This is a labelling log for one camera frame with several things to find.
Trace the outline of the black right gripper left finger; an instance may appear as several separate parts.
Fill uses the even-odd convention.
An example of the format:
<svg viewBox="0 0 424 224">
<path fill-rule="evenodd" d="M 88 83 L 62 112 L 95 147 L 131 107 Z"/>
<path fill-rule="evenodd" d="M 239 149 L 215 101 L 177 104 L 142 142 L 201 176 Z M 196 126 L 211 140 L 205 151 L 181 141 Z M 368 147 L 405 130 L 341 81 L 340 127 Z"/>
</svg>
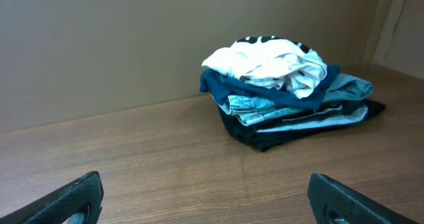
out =
<svg viewBox="0 0 424 224">
<path fill-rule="evenodd" d="M 1 222 L 96 224 L 102 211 L 103 196 L 99 172 L 91 171 L 2 217 Z"/>
</svg>

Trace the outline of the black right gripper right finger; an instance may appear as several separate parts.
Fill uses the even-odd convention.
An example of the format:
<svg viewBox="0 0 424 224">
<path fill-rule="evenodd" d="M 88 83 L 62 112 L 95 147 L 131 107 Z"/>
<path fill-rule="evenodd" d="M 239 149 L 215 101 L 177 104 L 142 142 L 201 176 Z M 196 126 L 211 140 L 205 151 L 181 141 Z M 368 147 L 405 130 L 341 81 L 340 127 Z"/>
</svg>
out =
<svg viewBox="0 0 424 224">
<path fill-rule="evenodd" d="M 311 175 L 307 197 L 318 224 L 418 224 L 325 174 Z"/>
</svg>

